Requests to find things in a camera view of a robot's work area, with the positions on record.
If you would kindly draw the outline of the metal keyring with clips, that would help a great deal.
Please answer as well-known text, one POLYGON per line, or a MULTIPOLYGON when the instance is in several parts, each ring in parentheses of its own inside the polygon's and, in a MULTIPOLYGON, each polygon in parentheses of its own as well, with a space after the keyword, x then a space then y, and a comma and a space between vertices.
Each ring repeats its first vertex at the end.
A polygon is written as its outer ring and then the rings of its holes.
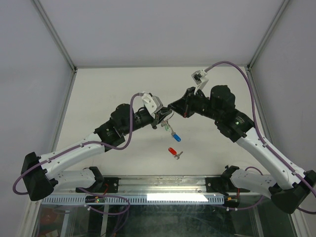
POLYGON ((168 132, 171 132, 171 125, 169 123, 169 120, 174 116, 174 112, 172 111, 170 115, 168 115, 161 123, 160 126, 162 127, 163 125, 167 124, 169 126, 168 132))

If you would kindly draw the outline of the key with blue tag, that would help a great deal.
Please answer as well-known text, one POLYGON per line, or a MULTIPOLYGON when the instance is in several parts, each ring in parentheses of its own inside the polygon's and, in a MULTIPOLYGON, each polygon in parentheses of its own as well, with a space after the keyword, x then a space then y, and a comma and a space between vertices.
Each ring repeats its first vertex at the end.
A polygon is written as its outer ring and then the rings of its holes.
POLYGON ((177 141, 177 142, 180 142, 181 141, 181 138, 177 135, 177 133, 171 129, 171 136, 177 141))

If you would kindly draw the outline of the key with red tag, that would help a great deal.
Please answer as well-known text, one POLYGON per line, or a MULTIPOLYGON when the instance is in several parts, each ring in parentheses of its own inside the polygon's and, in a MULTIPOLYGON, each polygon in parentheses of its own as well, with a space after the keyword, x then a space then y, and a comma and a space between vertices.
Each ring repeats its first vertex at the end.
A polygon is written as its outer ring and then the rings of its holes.
POLYGON ((168 151, 173 155, 173 157, 176 159, 176 160, 178 160, 178 159, 180 159, 180 156, 183 154, 183 152, 181 151, 181 152, 177 152, 177 151, 175 151, 173 148, 168 148, 168 151))

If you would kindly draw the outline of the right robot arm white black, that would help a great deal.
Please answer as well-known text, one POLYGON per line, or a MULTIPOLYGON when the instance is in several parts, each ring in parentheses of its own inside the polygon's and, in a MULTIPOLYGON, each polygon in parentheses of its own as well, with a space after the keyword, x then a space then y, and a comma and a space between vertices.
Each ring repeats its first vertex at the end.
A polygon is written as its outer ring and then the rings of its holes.
POLYGON ((269 198, 281 211, 292 214, 316 184, 316 173, 296 166, 268 140, 259 136, 254 121, 235 106, 235 95, 226 85, 217 85, 206 97, 200 89, 188 88, 168 108, 184 118, 199 114, 214 120, 222 135, 248 151, 269 172, 258 175, 237 166, 227 166, 221 175, 226 191, 246 189, 269 198))

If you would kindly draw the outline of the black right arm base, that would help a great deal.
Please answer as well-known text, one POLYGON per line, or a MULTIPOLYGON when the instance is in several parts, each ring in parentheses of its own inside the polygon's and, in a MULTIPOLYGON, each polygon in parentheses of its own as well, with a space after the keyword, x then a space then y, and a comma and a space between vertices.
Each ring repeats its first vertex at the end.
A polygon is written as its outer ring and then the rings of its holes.
POLYGON ((239 167, 231 165, 226 166, 225 171, 216 177, 206 177, 205 178, 205 187, 207 193, 221 193, 225 196, 228 196, 228 193, 237 193, 238 188, 233 185, 230 178, 232 174, 239 170, 239 167))

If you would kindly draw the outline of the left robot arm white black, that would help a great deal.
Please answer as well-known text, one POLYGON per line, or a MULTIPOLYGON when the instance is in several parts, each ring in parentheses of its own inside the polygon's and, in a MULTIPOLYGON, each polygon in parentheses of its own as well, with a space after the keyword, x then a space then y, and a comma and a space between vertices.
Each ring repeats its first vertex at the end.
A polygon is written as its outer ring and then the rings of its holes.
POLYGON ((109 150, 125 149, 134 131, 147 125, 155 129, 170 114, 171 110, 162 106, 153 112, 143 106, 135 112, 130 104, 120 104, 107 122, 76 144, 40 156, 35 152, 27 154, 20 176, 27 190, 25 194, 30 200, 38 201, 56 190, 86 188, 93 192, 100 191, 104 178, 96 166, 83 171, 68 169, 109 150))

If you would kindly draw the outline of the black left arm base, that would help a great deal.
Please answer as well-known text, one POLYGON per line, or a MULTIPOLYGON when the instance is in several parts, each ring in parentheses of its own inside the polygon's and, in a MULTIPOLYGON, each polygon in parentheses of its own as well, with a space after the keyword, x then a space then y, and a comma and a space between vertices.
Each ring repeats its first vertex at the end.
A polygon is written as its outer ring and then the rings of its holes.
POLYGON ((119 181, 118 177, 106 177, 103 176, 96 166, 90 166, 89 168, 84 168, 83 171, 91 171, 94 182, 92 185, 82 189, 87 190, 91 193, 104 193, 106 194, 116 194, 119 190, 119 181))

